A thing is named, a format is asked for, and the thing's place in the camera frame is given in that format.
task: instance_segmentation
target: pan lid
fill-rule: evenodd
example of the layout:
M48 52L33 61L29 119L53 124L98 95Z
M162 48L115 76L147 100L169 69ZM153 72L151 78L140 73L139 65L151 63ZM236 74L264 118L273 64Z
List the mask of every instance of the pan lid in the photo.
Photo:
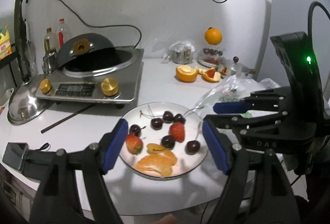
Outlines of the pan lid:
M59 49L56 57L56 69L81 55L111 47L114 47L113 43L100 34L87 33L79 35L68 40Z

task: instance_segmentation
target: gold knob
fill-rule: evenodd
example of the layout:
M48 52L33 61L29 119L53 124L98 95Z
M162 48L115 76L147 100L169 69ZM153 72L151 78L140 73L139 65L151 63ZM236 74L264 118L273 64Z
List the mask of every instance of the gold knob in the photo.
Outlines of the gold knob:
M118 82L113 77L106 78L101 83L101 89L104 95L111 97L119 92Z
M47 94L52 89L52 84L49 79L46 78L41 81L39 88L44 94Z

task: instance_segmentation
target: black hook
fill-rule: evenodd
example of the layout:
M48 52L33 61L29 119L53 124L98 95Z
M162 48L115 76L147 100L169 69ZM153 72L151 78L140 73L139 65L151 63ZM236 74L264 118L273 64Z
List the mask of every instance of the black hook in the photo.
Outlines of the black hook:
M23 0L21 0L21 3L20 3L20 5L21 5L21 17L22 17L22 2L23 2Z

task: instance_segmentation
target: dark rod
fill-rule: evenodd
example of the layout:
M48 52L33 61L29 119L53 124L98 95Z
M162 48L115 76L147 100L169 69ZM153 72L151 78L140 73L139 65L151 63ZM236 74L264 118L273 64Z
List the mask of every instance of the dark rod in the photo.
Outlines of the dark rod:
M15 85L15 87L17 88L17 83L16 83L16 80L15 80L15 76L14 76L14 73L13 73L13 69L12 69L12 65L11 65L11 63L9 63L9 69L10 69L10 73L12 74L12 78L13 78L13 81L14 81L14 85Z
M74 117L74 116L76 116L76 115L78 115L78 114L84 112L85 110L88 110L89 108L91 108L91 107L93 107L93 106L95 106L95 104L90 104L89 106L87 106L87 107L85 107L85 108L83 108L83 109L81 109L81 110L78 110L78 111L75 112L75 113L72 113L72 114L69 115L68 117L65 117L64 119L61 119L61 120L59 120L58 122L55 122L54 124L52 124L52 125L46 127L45 129L41 130L41 133L43 134L44 132L47 132L48 130L54 128L55 126L58 126L59 124L61 124L61 123L65 122L65 121L67 121L68 119L71 119L72 117Z

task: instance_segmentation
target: black shelf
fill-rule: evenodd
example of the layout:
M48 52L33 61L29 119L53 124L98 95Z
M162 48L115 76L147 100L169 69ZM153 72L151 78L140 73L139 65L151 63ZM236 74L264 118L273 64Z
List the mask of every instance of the black shelf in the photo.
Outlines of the black shelf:
M5 66L11 63L11 61L15 60L18 57L19 52L16 48L16 45L12 44L12 49L15 49L10 55L7 55L4 59L0 60L0 70L3 69Z

